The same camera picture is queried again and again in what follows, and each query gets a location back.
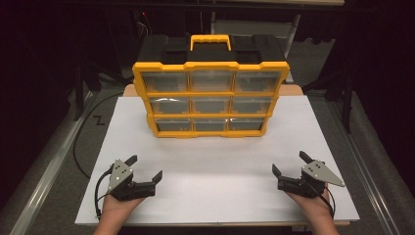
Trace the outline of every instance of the hand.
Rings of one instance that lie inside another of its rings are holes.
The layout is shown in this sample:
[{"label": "hand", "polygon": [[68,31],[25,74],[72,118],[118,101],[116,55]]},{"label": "hand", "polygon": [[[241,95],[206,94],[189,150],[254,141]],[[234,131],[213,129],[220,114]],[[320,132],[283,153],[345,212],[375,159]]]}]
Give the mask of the hand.
[{"label": "hand", "polygon": [[[339,234],[330,214],[330,209],[323,200],[319,197],[310,199],[292,193],[286,192],[286,194],[301,207],[302,213],[307,219],[308,226],[314,235]],[[327,189],[324,190],[322,196],[330,202]]]},{"label": "hand", "polygon": [[132,211],[144,201],[145,198],[120,202],[111,195],[104,199],[104,207],[95,235],[117,234]]}]

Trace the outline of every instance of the yellow handle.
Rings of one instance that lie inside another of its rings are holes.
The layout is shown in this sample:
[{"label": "yellow handle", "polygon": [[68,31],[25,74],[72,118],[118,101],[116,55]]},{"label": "yellow handle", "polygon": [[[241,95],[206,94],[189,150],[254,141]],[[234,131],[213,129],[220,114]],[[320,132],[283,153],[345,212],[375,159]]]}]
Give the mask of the yellow handle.
[{"label": "yellow handle", "polygon": [[228,35],[213,35],[213,34],[207,34],[207,35],[192,35],[190,38],[190,50],[193,51],[193,44],[194,43],[204,43],[204,42],[226,42],[226,45],[228,45],[228,51],[231,50],[231,42],[229,40]]}]

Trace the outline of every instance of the yellow organizer box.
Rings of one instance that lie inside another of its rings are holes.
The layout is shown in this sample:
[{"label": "yellow organizer box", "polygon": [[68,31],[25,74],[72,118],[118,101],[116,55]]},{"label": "yellow organizer box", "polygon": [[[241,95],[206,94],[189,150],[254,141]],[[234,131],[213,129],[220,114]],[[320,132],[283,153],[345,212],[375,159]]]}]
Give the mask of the yellow organizer box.
[{"label": "yellow organizer box", "polygon": [[289,65],[273,35],[149,35],[133,66],[157,137],[262,136]]}]

